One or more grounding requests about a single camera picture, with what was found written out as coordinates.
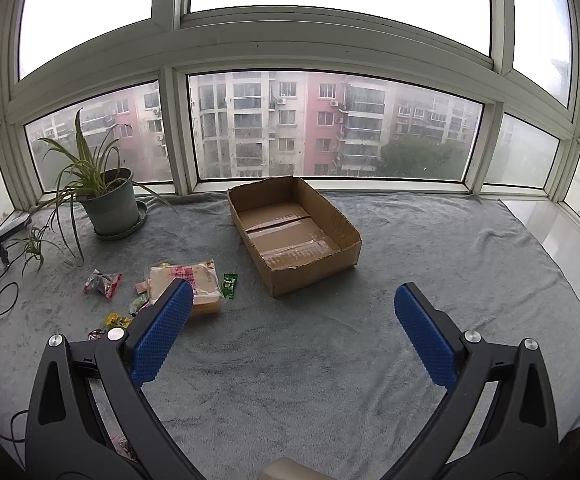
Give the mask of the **yellow candy packet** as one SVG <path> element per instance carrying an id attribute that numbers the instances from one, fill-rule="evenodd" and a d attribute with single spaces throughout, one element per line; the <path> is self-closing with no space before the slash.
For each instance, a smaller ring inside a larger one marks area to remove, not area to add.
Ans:
<path id="1" fill-rule="evenodd" d="M 112 330 L 115 327 L 127 329 L 130 326 L 130 323 L 133 321 L 132 318 L 128 318 L 127 316 L 117 314 L 115 312 L 111 312 L 107 315 L 104 319 L 104 326 L 107 327 L 108 330 Z"/>

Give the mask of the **red date snack packet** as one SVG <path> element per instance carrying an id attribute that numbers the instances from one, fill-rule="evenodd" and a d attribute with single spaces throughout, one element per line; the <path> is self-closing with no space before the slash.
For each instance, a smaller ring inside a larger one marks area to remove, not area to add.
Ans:
<path id="1" fill-rule="evenodd" d="M 83 292 L 85 294 L 88 294 L 89 292 L 99 292 L 100 295 L 104 296 L 104 298 L 111 300 L 121 280 L 121 273 L 105 274 L 95 269 L 86 280 Z"/>

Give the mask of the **packaged bread loaf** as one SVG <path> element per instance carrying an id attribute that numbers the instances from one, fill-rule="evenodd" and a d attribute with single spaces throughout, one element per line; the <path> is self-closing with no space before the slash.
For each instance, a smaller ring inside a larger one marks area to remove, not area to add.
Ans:
<path id="1" fill-rule="evenodd" d="M 192 287 L 192 316 L 214 314 L 220 310 L 223 295 L 213 260 L 191 266 L 174 266 L 166 262 L 153 266 L 148 275 L 150 301 L 155 304 L 176 278 L 182 278 Z"/>

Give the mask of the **green candy packet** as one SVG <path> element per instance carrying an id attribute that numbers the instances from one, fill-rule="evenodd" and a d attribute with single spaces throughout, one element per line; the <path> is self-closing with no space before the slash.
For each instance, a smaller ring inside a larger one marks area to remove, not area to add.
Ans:
<path id="1" fill-rule="evenodd" d="M 222 277 L 222 294 L 226 299 L 235 297 L 238 275 L 235 273 L 224 273 Z"/>

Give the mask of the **pink candy packet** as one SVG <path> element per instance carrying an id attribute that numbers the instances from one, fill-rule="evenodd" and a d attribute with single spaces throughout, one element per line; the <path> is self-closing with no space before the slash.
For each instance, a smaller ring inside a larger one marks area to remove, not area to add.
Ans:
<path id="1" fill-rule="evenodd" d="M 142 281 L 135 285 L 135 290 L 138 295 L 148 294 L 148 292 L 150 292 L 150 284 L 148 281 Z"/>

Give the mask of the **grey towel mat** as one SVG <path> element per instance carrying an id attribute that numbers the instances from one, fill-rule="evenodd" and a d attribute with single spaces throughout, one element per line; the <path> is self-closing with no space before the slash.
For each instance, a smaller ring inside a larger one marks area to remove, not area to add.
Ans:
<path id="1" fill-rule="evenodd" d="M 211 479 L 252 479 L 292 460 L 338 479 L 377 479 L 424 426 L 443 391 L 394 314 L 416 284 L 464 330 L 491 342 L 533 338 L 554 392 L 558 430 L 580 414 L 580 300 L 525 226 L 496 200 L 334 193 L 360 232 L 354 268 L 269 295 L 225 197 L 154 208 L 126 240 L 100 240 L 76 216 L 85 259 L 46 245 L 42 266 L 0 282 L 0 432 L 21 431 L 49 336 L 82 340 L 126 313 L 150 266 L 213 260 L 238 275 L 216 315 L 188 322 L 144 391 L 176 443 Z M 111 300 L 83 287 L 121 273 Z"/>

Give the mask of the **green plant pot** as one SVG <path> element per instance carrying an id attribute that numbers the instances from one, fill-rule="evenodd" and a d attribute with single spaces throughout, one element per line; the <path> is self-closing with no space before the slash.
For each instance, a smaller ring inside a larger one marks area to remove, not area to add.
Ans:
<path id="1" fill-rule="evenodd" d="M 132 226 L 138 218 L 133 174 L 127 168 L 106 170 L 101 177 L 110 184 L 104 194 L 80 197 L 94 231 L 102 234 L 116 232 Z"/>

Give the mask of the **green pot saucer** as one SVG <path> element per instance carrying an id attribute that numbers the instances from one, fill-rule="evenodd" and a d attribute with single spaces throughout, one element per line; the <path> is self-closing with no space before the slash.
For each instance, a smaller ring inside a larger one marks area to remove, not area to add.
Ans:
<path id="1" fill-rule="evenodd" d="M 100 238 L 100 240 L 110 240 L 110 242 L 113 242 L 114 240 L 122 240 L 123 238 L 127 238 L 139 231 L 147 221 L 148 206 L 142 200 L 136 200 L 136 205 L 138 210 L 138 218 L 132 226 L 129 226 L 124 230 L 119 230 L 107 234 L 102 234 L 98 231 L 95 231 L 96 237 Z"/>

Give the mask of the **spider plant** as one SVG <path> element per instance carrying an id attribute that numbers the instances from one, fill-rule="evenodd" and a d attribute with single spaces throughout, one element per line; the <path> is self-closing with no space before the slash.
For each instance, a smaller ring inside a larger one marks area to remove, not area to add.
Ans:
<path id="1" fill-rule="evenodd" d="M 76 225 L 75 207 L 81 206 L 84 209 L 78 201 L 80 197 L 99 196 L 110 188 L 110 184 L 104 184 L 104 179 L 101 177 L 106 170 L 127 168 L 122 165 L 119 139 L 114 134 L 119 128 L 118 124 L 111 125 L 96 148 L 91 148 L 84 135 L 81 114 L 76 113 L 74 116 L 75 151 L 69 150 L 66 145 L 56 139 L 47 136 L 40 138 L 40 142 L 47 145 L 48 153 L 59 154 L 66 159 L 66 166 L 59 170 L 54 188 L 47 193 L 47 197 L 40 200 L 30 210 L 31 214 L 37 214 L 46 209 L 48 215 L 45 223 L 42 226 L 31 226 L 27 236 L 16 239 L 16 242 L 22 245 L 25 266 L 31 262 L 42 266 L 45 262 L 44 247 L 46 245 L 66 249 L 74 258 L 81 260 L 85 258 Z M 145 183 L 137 181 L 134 174 L 132 182 L 134 193 L 136 188 L 141 188 L 153 200 L 167 207 L 172 206 L 162 194 L 153 191 Z"/>

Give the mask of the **brown cardboard box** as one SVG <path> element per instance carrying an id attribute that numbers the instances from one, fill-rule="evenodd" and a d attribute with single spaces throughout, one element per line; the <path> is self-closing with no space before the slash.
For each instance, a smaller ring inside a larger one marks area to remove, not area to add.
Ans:
<path id="1" fill-rule="evenodd" d="M 227 192 L 235 227 L 277 298 L 355 266 L 356 227 L 304 179 L 273 177 Z"/>

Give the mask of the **white window frame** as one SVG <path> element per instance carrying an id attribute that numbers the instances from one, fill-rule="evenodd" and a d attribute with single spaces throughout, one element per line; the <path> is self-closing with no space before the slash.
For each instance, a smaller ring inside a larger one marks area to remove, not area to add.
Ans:
<path id="1" fill-rule="evenodd" d="M 580 0 L 0 0 L 0 219 L 108 131 L 173 195 L 293 174 L 580 224 Z"/>

